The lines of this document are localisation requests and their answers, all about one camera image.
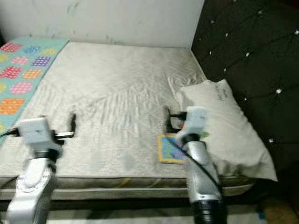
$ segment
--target mattress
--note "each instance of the mattress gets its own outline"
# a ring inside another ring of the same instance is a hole
[[[77,115],[76,136],[65,141],[57,161],[53,199],[187,197],[183,167],[158,160],[157,136],[163,105],[179,111],[175,93],[205,79],[188,49],[68,43],[19,117],[45,115],[62,132],[70,114]],[[21,138],[7,137],[0,153],[0,183],[31,157]],[[222,181],[225,193],[236,195],[255,180]],[[13,195],[11,184],[1,198]]]

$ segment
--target white wall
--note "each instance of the white wall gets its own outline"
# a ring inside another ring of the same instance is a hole
[[[19,36],[190,48],[204,0],[0,0],[6,41]]]

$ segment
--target white pillowcase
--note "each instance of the white pillowcase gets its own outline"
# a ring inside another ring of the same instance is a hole
[[[265,178],[277,181],[272,158],[236,103],[226,80],[183,87],[177,93],[182,111],[189,106],[209,110],[202,138],[222,176]]]

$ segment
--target teal blanket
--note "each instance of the teal blanket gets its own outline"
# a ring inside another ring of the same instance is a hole
[[[0,48],[0,134],[14,125],[67,42],[24,37]]]

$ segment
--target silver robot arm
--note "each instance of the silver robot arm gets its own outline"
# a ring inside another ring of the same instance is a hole
[[[35,158],[28,160],[17,178],[16,193],[7,210],[8,223],[45,224],[56,185],[55,163],[63,153],[64,141],[59,139],[73,137],[74,132],[55,134],[45,117],[24,120],[17,130]]]
[[[185,156],[188,194],[195,223],[225,224],[227,214],[222,192],[211,180],[213,178],[217,184],[220,183],[217,171],[206,144],[200,141],[207,119],[208,111],[205,108],[188,107],[184,127],[176,134],[176,143],[210,174],[209,177]]]

